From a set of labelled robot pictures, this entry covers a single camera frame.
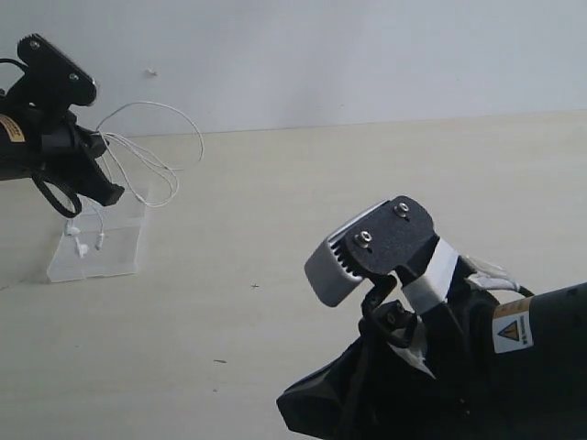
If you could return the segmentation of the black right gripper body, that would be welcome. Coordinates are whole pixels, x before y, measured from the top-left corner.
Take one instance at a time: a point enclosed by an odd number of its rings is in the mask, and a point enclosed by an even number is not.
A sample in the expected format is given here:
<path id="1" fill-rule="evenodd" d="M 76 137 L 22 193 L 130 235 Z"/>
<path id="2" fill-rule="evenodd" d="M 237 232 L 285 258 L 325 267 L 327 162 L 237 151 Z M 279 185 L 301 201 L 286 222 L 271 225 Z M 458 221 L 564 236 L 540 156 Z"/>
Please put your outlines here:
<path id="1" fill-rule="evenodd" d="M 385 298 L 411 273 L 370 275 L 361 305 L 359 353 L 338 419 L 341 439 L 502 439 L 482 367 L 482 325 L 497 304 L 473 288 L 468 263 L 447 270 L 445 297 L 426 312 L 401 313 Z"/>

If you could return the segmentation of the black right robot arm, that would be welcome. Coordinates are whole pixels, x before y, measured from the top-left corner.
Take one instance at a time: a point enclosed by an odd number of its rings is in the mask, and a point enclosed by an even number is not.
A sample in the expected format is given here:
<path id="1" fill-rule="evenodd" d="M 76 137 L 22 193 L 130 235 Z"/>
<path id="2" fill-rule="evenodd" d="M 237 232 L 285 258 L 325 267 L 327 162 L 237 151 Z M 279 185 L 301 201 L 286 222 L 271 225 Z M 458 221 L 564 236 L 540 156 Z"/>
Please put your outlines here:
<path id="1" fill-rule="evenodd" d="M 586 288 L 473 258 L 368 267 L 360 337 L 277 406 L 318 439 L 583 439 Z"/>

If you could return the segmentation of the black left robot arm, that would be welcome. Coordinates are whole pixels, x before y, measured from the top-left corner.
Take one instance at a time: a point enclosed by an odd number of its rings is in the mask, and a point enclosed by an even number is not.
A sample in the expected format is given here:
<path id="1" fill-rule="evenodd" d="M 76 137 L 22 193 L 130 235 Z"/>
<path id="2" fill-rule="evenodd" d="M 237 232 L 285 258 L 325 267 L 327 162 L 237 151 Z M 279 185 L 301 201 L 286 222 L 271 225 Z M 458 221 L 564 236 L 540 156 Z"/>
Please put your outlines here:
<path id="1" fill-rule="evenodd" d="M 6 92 L 1 92 L 1 180 L 32 180 L 67 218 L 81 213 L 82 197 L 105 207 L 116 204 L 125 188 L 110 181 L 97 164 L 108 146 L 101 135 L 78 126 L 72 113 L 43 134 L 41 117 L 32 104 L 9 105 Z"/>

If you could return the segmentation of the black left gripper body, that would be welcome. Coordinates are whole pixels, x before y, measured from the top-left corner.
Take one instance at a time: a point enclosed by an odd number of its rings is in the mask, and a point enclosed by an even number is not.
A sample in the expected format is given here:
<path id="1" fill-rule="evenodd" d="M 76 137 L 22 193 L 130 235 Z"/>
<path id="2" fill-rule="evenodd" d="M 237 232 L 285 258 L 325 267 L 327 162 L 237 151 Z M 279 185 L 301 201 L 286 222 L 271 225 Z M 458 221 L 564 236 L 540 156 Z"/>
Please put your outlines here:
<path id="1" fill-rule="evenodd" d="M 35 171 L 69 182 L 70 165 L 79 156 L 97 159 L 105 153 L 105 142 L 93 131 L 77 125 L 67 112 L 57 126 L 42 129 L 43 112 L 36 106 L 1 104 L 1 179 L 18 180 Z"/>

